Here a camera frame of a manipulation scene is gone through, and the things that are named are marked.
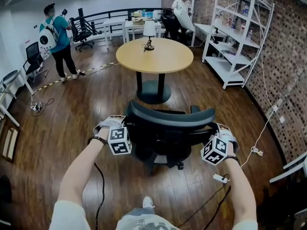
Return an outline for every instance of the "table lamp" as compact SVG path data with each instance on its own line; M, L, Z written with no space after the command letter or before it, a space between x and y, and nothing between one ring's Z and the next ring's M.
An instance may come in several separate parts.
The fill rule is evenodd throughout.
M152 41L150 39L150 37L156 35L154 21L145 21L143 35L149 37L149 40L144 47L144 50L154 50L154 46L152 46Z

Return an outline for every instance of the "forearm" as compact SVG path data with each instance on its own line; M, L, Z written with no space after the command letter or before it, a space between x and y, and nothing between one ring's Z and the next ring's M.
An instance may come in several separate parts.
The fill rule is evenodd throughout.
M246 220L257 220L256 201L253 190L237 161L227 159L225 161L231 183L231 200L235 209L235 224Z
M105 130L99 136L106 139ZM82 205L82 194L89 180L94 162L103 147L103 143L93 139L79 154L66 171L60 184L58 200L67 200Z

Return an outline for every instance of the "wrist strap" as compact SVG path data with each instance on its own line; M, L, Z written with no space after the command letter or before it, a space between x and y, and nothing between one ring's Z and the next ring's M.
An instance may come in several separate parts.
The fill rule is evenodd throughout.
M92 139L96 139L96 140L99 140L101 143L103 143L104 145L107 144L107 141L105 139L102 139L101 137L98 137L98 136L92 136L88 139L87 141L87 144L90 144L91 140Z
M228 156L225 158L225 160L226 160L226 159L234 159L234 160L236 160L236 161L238 162L238 164L241 166L240 160L239 160L236 156L228 155Z

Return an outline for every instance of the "electrical outlet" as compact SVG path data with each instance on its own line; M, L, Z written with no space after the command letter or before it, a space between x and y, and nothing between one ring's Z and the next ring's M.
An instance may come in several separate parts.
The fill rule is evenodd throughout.
M279 118L279 121L283 124L284 122L285 122L285 119L284 119L284 117L283 116L281 116L280 118Z

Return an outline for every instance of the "cardboard box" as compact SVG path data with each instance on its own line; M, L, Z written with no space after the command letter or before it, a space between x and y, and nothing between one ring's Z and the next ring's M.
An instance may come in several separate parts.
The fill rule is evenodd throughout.
M144 17L132 18L132 22L134 25L144 25L145 21L147 21L147 18Z

